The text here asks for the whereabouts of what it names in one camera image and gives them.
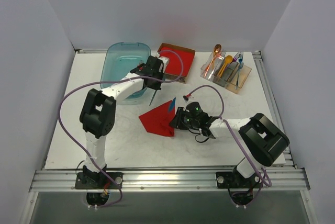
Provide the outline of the blue plastic knife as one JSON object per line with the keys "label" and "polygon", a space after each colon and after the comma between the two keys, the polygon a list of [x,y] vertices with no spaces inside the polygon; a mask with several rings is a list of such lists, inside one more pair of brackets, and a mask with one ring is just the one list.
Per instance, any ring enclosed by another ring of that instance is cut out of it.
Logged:
{"label": "blue plastic knife", "polygon": [[174,97],[168,107],[168,112],[175,114],[175,102],[176,102],[176,97]]}

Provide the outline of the red paper napkin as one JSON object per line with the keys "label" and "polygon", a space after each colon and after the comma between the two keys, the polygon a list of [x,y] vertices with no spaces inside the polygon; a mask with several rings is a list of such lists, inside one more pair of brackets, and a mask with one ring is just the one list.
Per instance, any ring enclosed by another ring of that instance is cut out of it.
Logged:
{"label": "red paper napkin", "polygon": [[172,100],[161,104],[158,107],[139,116],[139,119],[148,133],[163,137],[173,137],[174,128],[170,126],[170,122],[175,116],[175,107],[172,109],[170,105]]}

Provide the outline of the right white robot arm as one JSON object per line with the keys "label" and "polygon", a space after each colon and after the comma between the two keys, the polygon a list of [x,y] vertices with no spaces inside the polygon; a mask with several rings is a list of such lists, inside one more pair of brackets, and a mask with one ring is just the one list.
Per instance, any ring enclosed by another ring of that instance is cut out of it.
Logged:
{"label": "right white robot arm", "polygon": [[270,121],[257,113],[243,119],[221,119],[204,112],[198,102],[179,107],[169,123],[179,130],[197,130],[205,139],[233,137],[244,158],[232,174],[233,183],[244,187],[251,176],[270,167],[289,146],[289,138]]}

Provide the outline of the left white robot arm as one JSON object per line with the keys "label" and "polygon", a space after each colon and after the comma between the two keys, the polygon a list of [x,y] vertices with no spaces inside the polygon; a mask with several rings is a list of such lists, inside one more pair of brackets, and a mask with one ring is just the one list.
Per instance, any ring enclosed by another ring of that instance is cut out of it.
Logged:
{"label": "left white robot arm", "polygon": [[145,88],[161,89],[161,81],[169,59],[167,57],[148,57],[146,63],[132,69],[118,83],[100,90],[91,89],[87,93],[80,123],[86,136],[86,161],[83,175],[94,188],[106,182],[105,143],[106,136],[115,124],[116,106],[135,92]]}

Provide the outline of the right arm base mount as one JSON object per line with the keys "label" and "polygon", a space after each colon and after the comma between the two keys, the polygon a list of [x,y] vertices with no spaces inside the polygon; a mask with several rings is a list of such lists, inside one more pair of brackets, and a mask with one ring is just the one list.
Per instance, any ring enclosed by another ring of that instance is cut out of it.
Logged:
{"label": "right arm base mount", "polygon": [[236,168],[216,172],[216,183],[220,189],[260,188],[260,182],[260,178],[255,173],[249,178],[244,178]]}

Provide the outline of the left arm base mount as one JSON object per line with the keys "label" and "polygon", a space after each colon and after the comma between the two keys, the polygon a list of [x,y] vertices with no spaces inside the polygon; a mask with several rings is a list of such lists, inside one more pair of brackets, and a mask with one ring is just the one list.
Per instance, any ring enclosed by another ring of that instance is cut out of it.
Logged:
{"label": "left arm base mount", "polygon": [[91,178],[79,172],[76,176],[75,189],[117,189],[117,186],[122,187],[123,173],[107,172],[107,174],[116,182],[114,184],[101,172],[95,178]]}

